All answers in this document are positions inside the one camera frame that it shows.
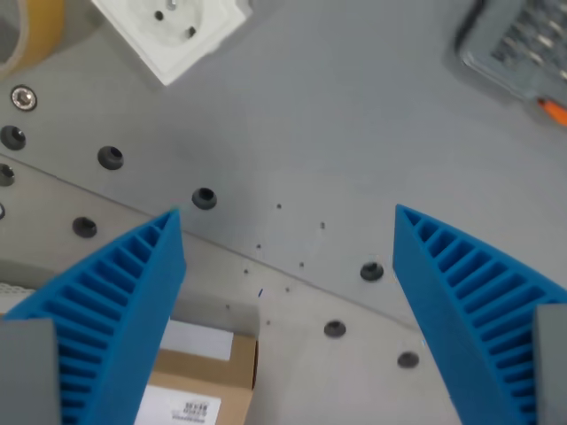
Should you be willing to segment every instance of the gray metal surface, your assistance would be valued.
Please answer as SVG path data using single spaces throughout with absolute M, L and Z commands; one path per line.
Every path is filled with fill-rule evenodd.
M 51 320 L 0 323 L 2 423 L 59 425 L 59 368 Z
M 14 166 L 18 180 L 0 189 L 7 211 L 0 220 L 0 282 L 39 288 L 50 271 L 64 272 L 150 219 L 31 167 Z M 73 233 L 71 223 L 82 215 L 97 223 L 95 237 Z M 260 309 L 258 377 L 246 425 L 460 424 L 391 275 L 375 288 L 398 307 L 397 322 L 189 234 L 183 246 L 188 273 L 174 317 L 255 333 L 252 312 Z M 335 319 L 347 331 L 330 339 L 323 328 Z M 418 367 L 399 368 L 402 352 L 416 352 Z
M 394 317 L 397 203 L 561 283 L 567 138 L 454 57 L 469 7 L 258 0 L 164 88 L 85 0 L 67 2 L 57 54 L 0 84 L 0 120 L 27 136 L 0 153 L 149 214 L 185 205 L 192 234 Z M 19 83 L 35 111 L 11 104 Z M 106 145 L 124 154 L 116 172 L 98 164 Z M 192 206 L 199 187 L 215 191 L 213 210 Z M 384 281 L 366 283 L 376 256 Z
M 538 425 L 567 422 L 567 305 L 539 305 L 533 322 Z

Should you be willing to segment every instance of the black screw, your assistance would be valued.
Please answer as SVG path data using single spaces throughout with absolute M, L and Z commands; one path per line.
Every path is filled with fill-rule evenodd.
M 6 126 L 0 130 L 0 142 L 11 151 L 19 151 L 26 146 L 26 135 L 17 127 Z
M 330 321 L 325 325 L 323 332 L 330 338 L 340 338 L 346 333 L 346 326 L 342 321 Z
M 14 170 L 6 164 L 0 164 L 0 186 L 12 186 L 15 180 Z
M 118 148 L 105 146 L 98 151 L 98 163 L 107 170 L 115 171 L 124 165 L 124 155 Z
M 191 200 L 199 210 L 204 211 L 212 210 L 215 208 L 217 203 L 217 197 L 214 191 L 209 188 L 200 188 L 195 190 Z
M 398 366 L 402 369 L 413 369 L 419 363 L 419 356 L 414 352 L 403 352 L 398 357 Z
M 384 275 L 384 268 L 376 262 L 366 263 L 361 267 L 361 278 L 366 282 L 376 282 Z
M 79 217 L 73 221 L 73 232 L 77 236 L 89 239 L 97 234 L 97 224 L 87 217 Z

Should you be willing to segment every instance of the power socket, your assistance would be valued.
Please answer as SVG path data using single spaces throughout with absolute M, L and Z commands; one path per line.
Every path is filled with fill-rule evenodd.
M 164 85 L 252 15 L 246 0 L 92 0 Z

